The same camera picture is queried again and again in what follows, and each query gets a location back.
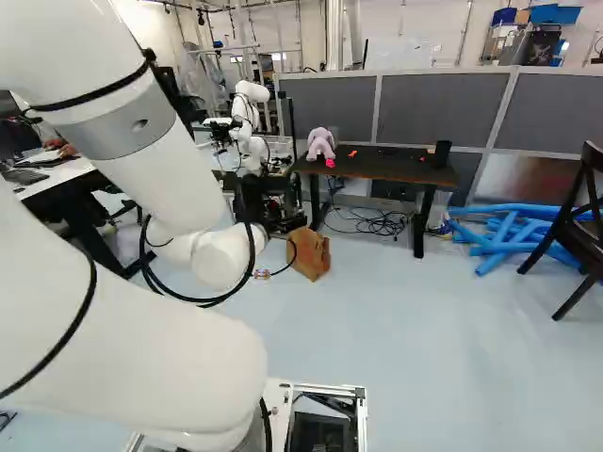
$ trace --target pink plush toy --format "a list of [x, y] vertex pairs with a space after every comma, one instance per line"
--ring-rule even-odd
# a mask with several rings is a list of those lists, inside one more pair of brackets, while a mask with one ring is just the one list
[[333, 134], [324, 127], [317, 127], [308, 135], [308, 154], [305, 159], [308, 162], [314, 162], [318, 155], [322, 153], [326, 159], [334, 159], [335, 140]]

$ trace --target brown paper bag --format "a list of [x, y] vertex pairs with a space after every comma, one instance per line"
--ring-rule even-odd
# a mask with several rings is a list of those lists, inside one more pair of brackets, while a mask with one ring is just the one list
[[[298, 250], [293, 268], [298, 270], [312, 283], [320, 278], [331, 268], [331, 254], [329, 253], [329, 238], [315, 233], [309, 228], [300, 228], [289, 234]], [[293, 245], [286, 244], [286, 260], [293, 259]]]

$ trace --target blue box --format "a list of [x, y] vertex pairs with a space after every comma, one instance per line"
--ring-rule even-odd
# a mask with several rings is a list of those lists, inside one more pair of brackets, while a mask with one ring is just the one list
[[492, 26], [503, 25], [505, 24], [513, 24], [515, 22], [515, 14], [517, 13], [517, 8], [501, 8], [494, 11], [494, 15], [492, 16]]
[[557, 24], [570, 25], [578, 20], [582, 7], [558, 7]]
[[557, 9], [559, 4], [552, 3], [550, 5], [541, 5], [538, 7], [532, 7], [530, 21], [533, 24], [556, 24], [557, 23]]

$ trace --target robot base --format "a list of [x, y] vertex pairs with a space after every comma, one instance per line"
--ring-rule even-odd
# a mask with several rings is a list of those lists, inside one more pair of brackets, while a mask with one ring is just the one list
[[[300, 398], [307, 399], [321, 408], [294, 410], [293, 405]], [[342, 452], [367, 452], [367, 390], [362, 386], [327, 386], [321, 384], [292, 383], [283, 379], [268, 379], [264, 389], [264, 400], [270, 412], [273, 452], [306, 452], [309, 443], [314, 442], [307, 452], [329, 450], [320, 439], [311, 436], [313, 425], [322, 424], [341, 433]], [[252, 422], [249, 443], [240, 445], [236, 452], [263, 451], [255, 438], [264, 438], [263, 424]], [[163, 444], [152, 438], [135, 433], [123, 452], [175, 452], [176, 446]]]

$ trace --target black desk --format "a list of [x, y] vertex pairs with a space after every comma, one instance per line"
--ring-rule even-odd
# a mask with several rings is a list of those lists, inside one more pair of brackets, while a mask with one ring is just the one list
[[[92, 191], [103, 189], [111, 183], [96, 169], [73, 169], [72, 166], [82, 165], [82, 162], [67, 162], [52, 169], [36, 169], [50, 176], [45, 181], [38, 182], [28, 187], [32, 194], [26, 197], [20, 193], [21, 202], [38, 218], [53, 217], [63, 218], [69, 225], [70, 236], [76, 237], [88, 255], [96, 262], [120, 275], [125, 279], [132, 278], [141, 268], [141, 261], [137, 259], [129, 266], [123, 266], [111, 251], [94, 226], [94, 217], [88, 208], [82, 205], [90, 202], [88, 196]], [[69, 177], [65, 171], [71, 171]], [[43, 189], [37, 190], [36, 185], [42, 184]], [[146, 260], [150, 262], [155, 254], [150, 251]]]
[[[356, 156], [349, 157], [352, 151]], [[381, 179], [385, 181], [405, 182], [425, 187], [421, 211], [413, 218], [413, 249], [415, 257], [422, 258], [423, 234], [430, 215], [435, 189], [439, 186], [454, 188], [459, 178], [454, 169], [448, 165], [434, 169], [420, 157], [426, 155], [424, 148], [380, 148], [377, 146], [340, 145], [335, 149], [335, 168], [328, 168], [324, 158], [316, 162], [308, 162], [305, 155], [292, 167], [291, 171], [309, 174], [310, 198], [312, 202], [312, 223], [310, 228], [316, 231], [324, 220], [330, 204], [325, 202], [320, 207], [318, 193], [318, 175], [359, 177], [363, 179]]]

